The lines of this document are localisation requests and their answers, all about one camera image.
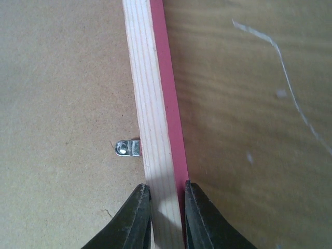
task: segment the white thread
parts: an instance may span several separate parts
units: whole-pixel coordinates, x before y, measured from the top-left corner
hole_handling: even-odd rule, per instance
[[[280,49],[278,47],[278,45],[271,39],[270,36],[266,35],[266,34],[263,34],[249,26],[245,26],[243,24],[239,24],[238,22],[235,22],[233,19],[232,19],[232,22],[233,22],[233,25],[235,28],[237,29],[240,29],[242,31],[245,31],[247,33],[250,33],[250,34],[253,34],[263,40],[266,40],[267,42],[269,42],[275,49],[276,49],[276,52],[278,53],[279,55],[279,58],[280,58],[280,61],[281,61],[281,65],[282,65],[282,68],[284,70],[284,73],[285,73],[285,76],[286,76],[286,80],[287,80],[287,83],[288,83],[288,87],[289,87],[289,91],[292,95],[292,98],[293,98],[293,102],[294,102],[294,105],[296,107],[296,110],[299,112],[301,118],[303,119],[303,121],[305,122],[305,124],[310,128],[312,134],[315,136],[315,138],[321,142],[321,144],[326,148],[326,150],[330,153],[330,155],[332,156],[332,148],[330,146],[328,146],[328,144],[323,140],[323,138],[316,132],[316,130],[314,129],[314,127],[312,126],[312,124],[309,123],[308,119],[306,118],[306,116],[304,115],[302,109],[300,108],[300,106],[298,105],[297,101],[296,101],[296,98],[295,98],[295,95],[293,93],[293,89],[292,89],[292,85],[291,85],[291,82],[288,78],[288,74],[287,74],[287,71],[286,71],[286,67],[285,67],[285,64],[284,64],[284,60],[282,59],[282,56],[281,56],[281,52],[280,52]]]

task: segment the wooden strip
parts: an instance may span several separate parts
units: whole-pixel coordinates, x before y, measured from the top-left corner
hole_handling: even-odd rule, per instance
[[[188,172],[162,0],[123,0],[123,9],[155,244],[183,248]]]

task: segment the metal bracket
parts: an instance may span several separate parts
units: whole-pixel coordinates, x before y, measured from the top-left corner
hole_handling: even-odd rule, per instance
[[[115,153],[119,156],[138,157],[141,155],[140,140],[121,140],[115,145]]]

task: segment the brown surface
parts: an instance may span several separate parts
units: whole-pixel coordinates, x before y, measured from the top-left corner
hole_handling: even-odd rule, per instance
[[[332,157],[297,113],[275,49],[231,20],[277,42],[300,106],[332,146],[328,3],[164,1],[190,177],[259,248],[331,247]]]
[[[121,1],[0,3],[1,248],[79,248],[145,182]]]

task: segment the pink strip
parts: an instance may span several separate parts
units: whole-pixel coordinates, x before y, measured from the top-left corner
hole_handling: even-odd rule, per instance
[[[161,77],[161,87],[164,95],[165,111],[168,124],[168,134],[174,165],[177,196],[184,228],[185,183],[189,179],[185,147],[183,142],[180,114],[178,110],[170,46],[162,0],[150,0],[152,21],[155,32],[157,55]]]

